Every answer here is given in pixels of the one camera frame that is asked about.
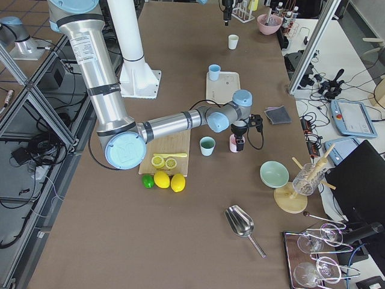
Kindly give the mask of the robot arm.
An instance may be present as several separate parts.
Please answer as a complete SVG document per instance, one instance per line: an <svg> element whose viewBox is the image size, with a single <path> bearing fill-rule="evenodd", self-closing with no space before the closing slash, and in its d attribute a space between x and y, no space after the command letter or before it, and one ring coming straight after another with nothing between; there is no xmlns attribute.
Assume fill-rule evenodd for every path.
<svg viewBox="0 0 385 289"><path fill-rule="evenodd" d="M102 34L104 18L97 1L49 1L53 30L67 36L99 121L97 135L113 170L138 166L148 142L207 125L214 132L245 128L253 97L238 90L220 108L202 106L171 116L138 123L128 115L124 98L155 98L161 78L146 63L132 1L109 1L108 8L119 41L123 67L117 76Z"/></svg>
<svg viewBox="0 0 385 289"><path fill-rule="evenodd" d="M134 13L136 5L134 1L108 1L110 16L114 23L122 57L125 63L136 63L144 60L144 52L141 43L138 23ZM51 28L56 32L63 32L67 23L80 23L82 20L96 19L103 20L98 1L49 1ZM14 16L1 19L1 44L7 46L11 41L20 50L22 55L35 53L39 49L33 44L30 34L26 31L22 21ZM85 54L77 51L77 46L72 44L78 64L90 61L99 61L96 56L96 49L101 48L99 44L92 45L90 41L81 41L89 49Z"/></svg>

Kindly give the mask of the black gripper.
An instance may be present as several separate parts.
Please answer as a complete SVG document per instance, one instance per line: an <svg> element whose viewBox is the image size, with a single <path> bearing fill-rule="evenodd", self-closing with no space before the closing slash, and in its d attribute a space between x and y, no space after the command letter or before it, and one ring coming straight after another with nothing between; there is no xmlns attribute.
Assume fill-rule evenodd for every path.
<svg viewBox="0 0 385 289"><path fill-rule="evenodd" d="M222 0L221 5L223 6L223 21L224 25L228 26L232 18L233 0Z"/></svg>
<svg viewBox="0 0 385 289"><path fill-rule="evenodd" d="M244 126L236 126L234 124L231 124L230 126L232 134L235 134L236 142L237 142L237 149L240 150L241 143L242 143L242 137L244 137L244 134L247 132L247 127Z"/></svg>

